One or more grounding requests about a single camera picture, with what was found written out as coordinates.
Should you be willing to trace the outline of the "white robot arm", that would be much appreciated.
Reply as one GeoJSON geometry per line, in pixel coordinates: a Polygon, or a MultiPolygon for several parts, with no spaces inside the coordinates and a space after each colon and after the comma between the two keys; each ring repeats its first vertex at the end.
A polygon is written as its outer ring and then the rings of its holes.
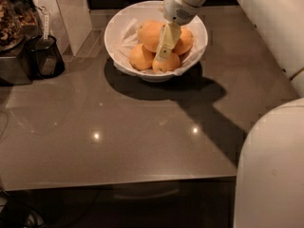
{"type": "MultiPolygon", "coordinates": [[[[163,0],[167,25],[157,58],[167,59],[181,26],[206,0],[163,0]]],[[[303,91],[304,0],[237,0],[285,70],[296,92],[303,91]]],[[[239,156],[234,228],[304,228],[304,97],[260,118],[239,156]]]]}

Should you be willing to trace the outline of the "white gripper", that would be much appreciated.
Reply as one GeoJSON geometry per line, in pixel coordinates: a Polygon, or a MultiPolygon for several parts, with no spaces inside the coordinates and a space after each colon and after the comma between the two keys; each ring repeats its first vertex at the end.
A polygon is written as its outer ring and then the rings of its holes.
{"type": "Polygon", "coordinates": [[[160,41],[155,59],[164,62],[168,59],[181,36],[181,26],[189,24],[198,14],[205,0],[163,0],[163,17],[170,23],[161,28],[160,41]]]}

